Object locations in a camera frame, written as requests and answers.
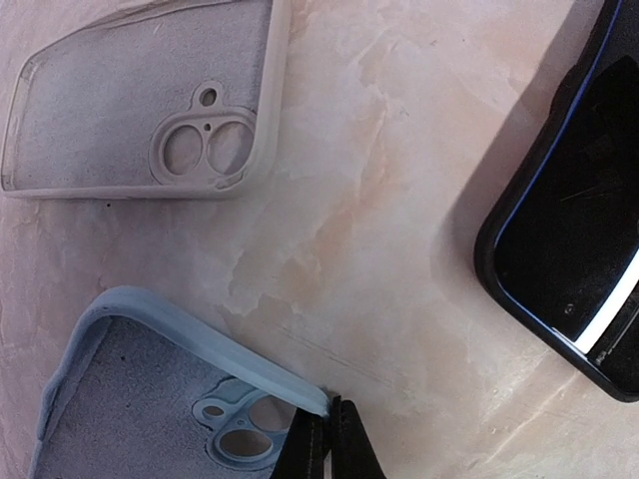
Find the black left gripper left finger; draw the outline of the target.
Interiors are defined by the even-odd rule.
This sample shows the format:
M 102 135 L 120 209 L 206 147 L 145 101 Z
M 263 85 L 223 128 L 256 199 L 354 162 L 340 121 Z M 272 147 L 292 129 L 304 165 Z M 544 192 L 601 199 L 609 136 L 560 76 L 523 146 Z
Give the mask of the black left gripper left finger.
M 322 479 L 329 451 L 328 419 L 298 408 L 272 479 Z

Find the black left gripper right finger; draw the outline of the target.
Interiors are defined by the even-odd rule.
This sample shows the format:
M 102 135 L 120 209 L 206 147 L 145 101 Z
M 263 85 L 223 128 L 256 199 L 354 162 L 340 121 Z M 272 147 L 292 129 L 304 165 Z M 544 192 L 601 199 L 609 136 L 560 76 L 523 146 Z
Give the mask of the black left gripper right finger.
M 355 404 L 336 396 L 330 409 L 331 476 L 385 479 Z

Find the light blue phone case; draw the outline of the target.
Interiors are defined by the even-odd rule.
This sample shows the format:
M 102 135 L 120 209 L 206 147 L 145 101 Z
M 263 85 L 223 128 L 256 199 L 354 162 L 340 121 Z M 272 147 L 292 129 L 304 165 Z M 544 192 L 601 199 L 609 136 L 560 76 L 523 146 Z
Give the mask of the light blue phone case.
M 33 478 L 267 478 L 288 427 L 326 394 L 160 296 L 119 286 L 80 316 L 45 388 Z

